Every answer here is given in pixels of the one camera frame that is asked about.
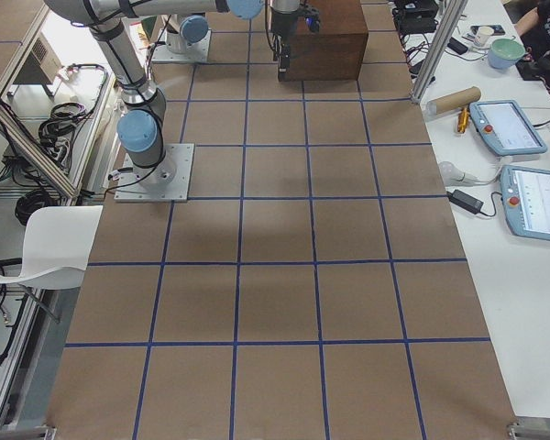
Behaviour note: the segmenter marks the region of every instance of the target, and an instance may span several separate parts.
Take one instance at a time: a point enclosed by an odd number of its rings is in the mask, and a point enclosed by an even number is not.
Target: screen display
[[[503,149],[535,149],[540,143],[522,115],[510,103],[480,106]]]
[[[550,234],[550,174],[515,170],[526,231]]]

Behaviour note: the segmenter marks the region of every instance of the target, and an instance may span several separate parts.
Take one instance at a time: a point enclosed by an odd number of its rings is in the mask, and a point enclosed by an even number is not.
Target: white cup
[[[473,44],[477,48],[482,48],[487,44],[487,40],[489,40],[490,36],[493,35],[492,27],[489,26],[481,26],[477,29],[477,35],[475,35],[475,41]]]

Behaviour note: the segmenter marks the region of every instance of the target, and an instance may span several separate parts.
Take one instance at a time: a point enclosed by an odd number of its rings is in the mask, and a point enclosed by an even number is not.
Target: yellow tool
[[[458,133],[464,133],[465,131],[467,131],[468,116],[469,116],[468,105],[465,105],[464,107],[462,107],[462,111],[458,115],[458,126],[456,128],[456,131]]]

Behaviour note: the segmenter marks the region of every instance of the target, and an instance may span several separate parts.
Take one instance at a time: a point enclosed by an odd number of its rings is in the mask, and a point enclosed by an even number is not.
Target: chair leg
[[[43,312],[45,312],[48,316],[50,316],[50,318],[53,321],[55,321],[57,324],[60,322],[59,316],[56,316],[55,313],[53,313],[49,307],[43,304],[43,302],[35,296],[35,294],[33,293],[33,290],[30,287],[27,287],[27,286],[22,286],[22,287],[25,290],[25,293],[28,295],[28,297],[31,300],[33,300]]]

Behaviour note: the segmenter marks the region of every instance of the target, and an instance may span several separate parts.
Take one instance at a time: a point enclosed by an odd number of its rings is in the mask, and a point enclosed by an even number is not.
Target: white chair
[[[101,213],[102,206],[50,206],[35,211],[25,231],[20,274],[0,275],[0,284],[20,284],[59,322],[31,288],[59,290],[82,285]]]

